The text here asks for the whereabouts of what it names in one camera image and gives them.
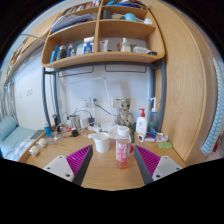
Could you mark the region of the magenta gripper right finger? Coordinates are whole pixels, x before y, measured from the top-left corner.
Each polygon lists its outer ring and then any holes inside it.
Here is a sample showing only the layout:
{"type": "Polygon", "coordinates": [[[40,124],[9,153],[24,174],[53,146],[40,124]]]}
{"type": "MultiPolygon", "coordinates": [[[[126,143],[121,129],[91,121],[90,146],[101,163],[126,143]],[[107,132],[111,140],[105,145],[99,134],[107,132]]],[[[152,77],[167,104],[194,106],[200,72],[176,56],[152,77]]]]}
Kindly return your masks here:
{"type": "Polygon", "coordinates": [[[182,169],[169,156],[160,157],[138,145],[134,146],[134,156],[145,185],[182,169]]]}

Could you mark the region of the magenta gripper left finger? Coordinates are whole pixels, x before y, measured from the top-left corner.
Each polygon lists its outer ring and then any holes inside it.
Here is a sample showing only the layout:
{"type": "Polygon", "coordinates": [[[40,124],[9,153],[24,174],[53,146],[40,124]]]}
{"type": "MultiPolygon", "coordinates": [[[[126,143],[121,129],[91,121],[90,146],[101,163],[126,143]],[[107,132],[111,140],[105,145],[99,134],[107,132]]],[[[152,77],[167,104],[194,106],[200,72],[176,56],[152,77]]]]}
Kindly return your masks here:
{"type": "Polygon", "coordinates": [[[79,149],[67,157],[59,155],[44,167],[56,176],[80,186],[93,155],[91,145],[79,149]]]}

